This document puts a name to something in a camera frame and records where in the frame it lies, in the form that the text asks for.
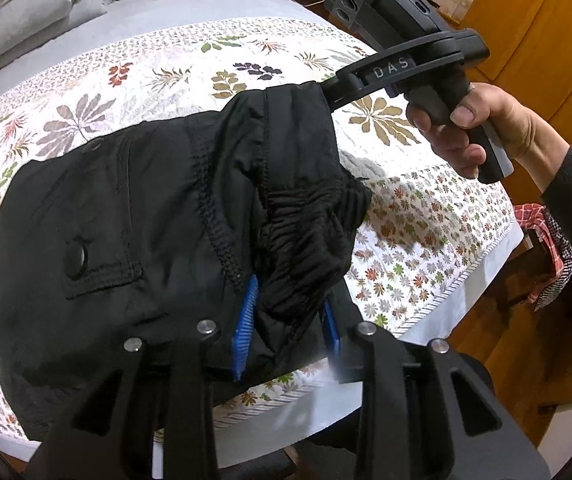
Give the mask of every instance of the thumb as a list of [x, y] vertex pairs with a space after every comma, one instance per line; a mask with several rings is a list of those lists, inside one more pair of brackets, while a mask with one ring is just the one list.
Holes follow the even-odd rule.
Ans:
[[450, 114], [450, 120], [460, 128], [474, 128], [489, 117], [510, 113], [512, 97], [501, 88], [474, 83], [460, 104]]

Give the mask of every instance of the black handheld device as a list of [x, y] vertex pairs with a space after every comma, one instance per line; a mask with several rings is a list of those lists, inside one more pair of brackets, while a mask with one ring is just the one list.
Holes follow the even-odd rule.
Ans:
[[[464, 69], [490, 54], [479, 34], [452, 30], [426, 0], [326, 0], [324, 5], [378, 51], [322, 84], [333, 110], [385, 88], [390, 97], [404, 94], [433, 123], [448, 124], [469, 92]], [[468, 137], [486, 151], [480, 182], [492, 184], [512, 173], [490, 121], [469, 130]]]

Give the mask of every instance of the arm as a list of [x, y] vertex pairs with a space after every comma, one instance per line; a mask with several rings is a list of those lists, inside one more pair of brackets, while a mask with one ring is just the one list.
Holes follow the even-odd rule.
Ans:
[[528, 171], [572, 245], [572, 148], [544, 119], [502, 89], [485, 84], [476, 84], [451, 115], [459, 128], [433, 126], [417, 108], [409, 107], [406, 114], [433, 151], [467, 178], [477, 177], [486, 154], [481, 146], [469, 145], [464, 130], [492, 119], [506, 152]]

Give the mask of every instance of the bed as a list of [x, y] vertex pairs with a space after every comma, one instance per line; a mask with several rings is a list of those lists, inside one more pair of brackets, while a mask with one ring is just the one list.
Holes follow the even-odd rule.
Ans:
[[[322, 81], [371, 53], [290, 0], [115, 2], [0, 70], [0, 201], [28, 160], [142, 120], [221, 109], [245, 89]], [[405, 108], [378, 92], [333, 114], [343, 165], [374, 192], [346, 282], [365, 319], [425, 344], [452, 331], [523, 235], [502, 186], [458, 177]], [[260, 384], [214, 409], [220, 467], [360, 405], [360, 385], [336, 384], [325, 360]], [[37, 447], [0, 390], [0, 450], [28, 460]]]

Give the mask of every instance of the floral bedspread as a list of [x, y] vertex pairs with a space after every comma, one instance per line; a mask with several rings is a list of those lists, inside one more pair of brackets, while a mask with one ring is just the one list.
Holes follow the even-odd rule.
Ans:
[[[144, 120], [220, 110], [237, 93], [329, 78], [373, 51], [330, 25], [236, 19], [169, 28], [51, 67], [0, 97], [0, 203], [28, 160], [60, 156]], [[396, 335], [445, 299], [514, 221], [497, 184], [461, 179], [385, 92], [334, 113], [342, 163], [374, 191], [359, 229], [349, 289], [365, 319]], [[326, 361], [215, 408], [217, 427], [332, 380]], [[0, 433], [24, 438], [0, 390]]]

